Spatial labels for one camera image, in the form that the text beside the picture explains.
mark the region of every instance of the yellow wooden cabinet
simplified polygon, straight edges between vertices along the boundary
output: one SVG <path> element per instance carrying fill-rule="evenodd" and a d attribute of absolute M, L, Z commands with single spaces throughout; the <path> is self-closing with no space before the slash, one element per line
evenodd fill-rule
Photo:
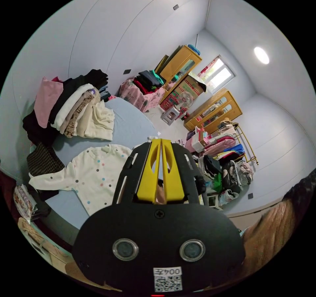
<path fill-rule="evenodd" d="M 184 121 L 184 127 L 189 131 L 196 126 L 203 127 L 212 134 L 224 118 L 234 120 L 241 114 L 242 111 L 231 93 L 223 88 L 190 114 Z"/>
<path fill-rule="evenodd" d="M 196 65 L 198 65 L 202 61 L 202 58 L 196 54 L 193 50 L 191 50 L 188 46 L 182 46 L 181 49 L 173 56 L 173 58 L 165 65 L 165 67 L 159 73 L 162 76 L 166 83 L 164 85 L 164 89 L 166 92 L 164 93 L 163 98 L 160 103 L 177 87 L 177 85 L 186 77 L 186 75 L 192 71 Z M 182 73 L 182 77 L 176 81 L 176 83 L 172 84 L 170 88 L 169 82 L 172 78 L 178 74 Z"/>

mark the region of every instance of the camera lens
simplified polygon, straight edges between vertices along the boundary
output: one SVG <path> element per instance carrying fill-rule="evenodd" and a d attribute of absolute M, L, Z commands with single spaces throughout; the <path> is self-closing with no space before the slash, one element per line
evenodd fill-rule
<path fill-rule="evenodd" d="M 184 242 L 180 247 L 180 256 L 187 262 L 195 262 L 203 257 L 205 246 L 202 241 L 192 239 Z"/>
<path fill-rule="evenodd" d="M 122 261 L 131 261 L 138 254 L 137 244 L 130 239 L 119 239 L 114 242 L 112 247 L 114 255 Z"/>

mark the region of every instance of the light blue bed sheet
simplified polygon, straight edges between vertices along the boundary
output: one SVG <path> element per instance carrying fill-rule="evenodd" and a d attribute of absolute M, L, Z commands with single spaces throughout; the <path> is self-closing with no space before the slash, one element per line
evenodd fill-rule
<path fill-rule="evenodd" d="M 113 140 L 88 139 L 74 136 L 69 139 L 59 136 L 53 148 L 59 159 L 67 165 L 79 153 L 89 147 L 101 147 L 109 143 L 118 144 L 133 149 L 136 145 L 147 142 L 149 136 L 158 136 L 152 122 L 136 107 L 121 98 L 105 103 L 115 113 Z M 59 194 L 46 200 L 46 203 L 63 219 L 80 229 L 88 219 L 88 214 L 82 206 L 77 194 L 73 191 L 59 191 Z"/>

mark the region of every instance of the qr code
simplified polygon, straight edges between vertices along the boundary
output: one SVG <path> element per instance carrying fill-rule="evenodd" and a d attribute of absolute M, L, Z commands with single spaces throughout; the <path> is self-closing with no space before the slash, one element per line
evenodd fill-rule
<path fill-rule="evenodd" d="M 181 276 L 155 276 L 155 292 L 182 290 Z"/>

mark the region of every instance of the window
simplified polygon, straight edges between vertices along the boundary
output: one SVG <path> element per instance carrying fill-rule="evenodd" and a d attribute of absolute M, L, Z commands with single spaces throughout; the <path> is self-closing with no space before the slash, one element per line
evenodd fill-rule
<path fill-rule="evenodd" d="M 219 55 L 198 76 L 204 81 L 207 89 L 214 94 L 235 75 Z"/>

